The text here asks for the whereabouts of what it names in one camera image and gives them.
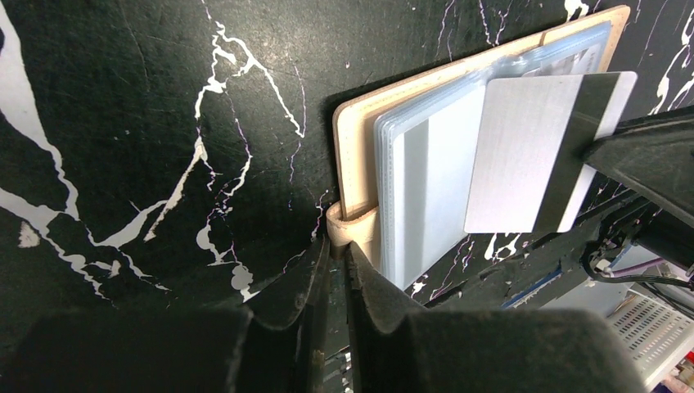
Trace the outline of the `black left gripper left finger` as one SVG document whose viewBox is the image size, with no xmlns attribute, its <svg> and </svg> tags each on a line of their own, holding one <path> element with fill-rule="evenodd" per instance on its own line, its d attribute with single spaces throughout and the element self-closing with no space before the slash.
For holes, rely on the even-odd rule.
<svg viewBox="0 0 694 393">
<path fill-rule="evenodd" d="M 239 306 L 57 314 L 36 322 L 4 392 L 320 392 L 330 245 Z"/>
</svg>

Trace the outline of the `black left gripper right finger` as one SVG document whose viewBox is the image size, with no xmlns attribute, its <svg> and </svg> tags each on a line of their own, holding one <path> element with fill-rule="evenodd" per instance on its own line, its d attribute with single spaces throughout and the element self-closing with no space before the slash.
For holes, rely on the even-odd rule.
<svg viewBox="0 0 694 393">
<path fill-rule="evenodd" d="M 605 319 L 582 310 L 428 309 L 347 246 L 356 392 L 643 392 Z"/>
</svg>

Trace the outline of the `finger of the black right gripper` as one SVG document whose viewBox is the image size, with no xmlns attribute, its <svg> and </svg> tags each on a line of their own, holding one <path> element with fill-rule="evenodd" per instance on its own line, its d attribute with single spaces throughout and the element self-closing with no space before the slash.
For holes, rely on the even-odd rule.
<svg viewBox="0 0 694 393">
<path fill-rule="evenodd" d="M 693 225 L 693 107 L 623 121 L 582 160 Z"/>
</svg>

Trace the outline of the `beige leather card holder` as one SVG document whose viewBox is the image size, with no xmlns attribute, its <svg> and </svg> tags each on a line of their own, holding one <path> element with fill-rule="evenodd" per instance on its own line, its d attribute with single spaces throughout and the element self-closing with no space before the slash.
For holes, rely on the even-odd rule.
<svg viewBox="0 0 694 393">
<path fill-rule="evenodd" d="M 418 280 L 466 238 L 488 82 L 604 71 L 630 13 L 619 5 L 568 20 L 341 104 L 332 121 L 341 199 L 326 213 L 334 255 L 356 244 L 396 287 Z"/>
</svg>

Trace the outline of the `silver card with black stripe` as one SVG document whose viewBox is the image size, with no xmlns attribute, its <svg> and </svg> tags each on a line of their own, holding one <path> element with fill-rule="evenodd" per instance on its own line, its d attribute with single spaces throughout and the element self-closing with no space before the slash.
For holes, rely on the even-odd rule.
<svg viewBox="0 0 694 393">
<path fill-rule="evenodd" d="M 392 110 L 394 256 L 404 289 L 466 232 L 464 221 L 480 127 L 483 83 L 450 84 Z"/>
</svg>

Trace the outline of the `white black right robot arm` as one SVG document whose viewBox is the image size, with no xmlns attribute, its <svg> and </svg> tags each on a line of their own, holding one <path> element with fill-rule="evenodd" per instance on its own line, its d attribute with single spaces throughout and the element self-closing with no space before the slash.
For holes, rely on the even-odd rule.
<svg viewBox="0 0 694 393">
<path fill-rule="evenodd" d="M 628 120 L 615 135 L 601 138 L 583 154 L 586 164 L 636 194 L 601 223 L 597 240 L 579 259 L 599 282 L 652 283 L 693 288 L 693 108 Z M 676 264 L 687 280 L 653 275 L 606 275 L 597 262 L 633 242 Z"/>
</svg>

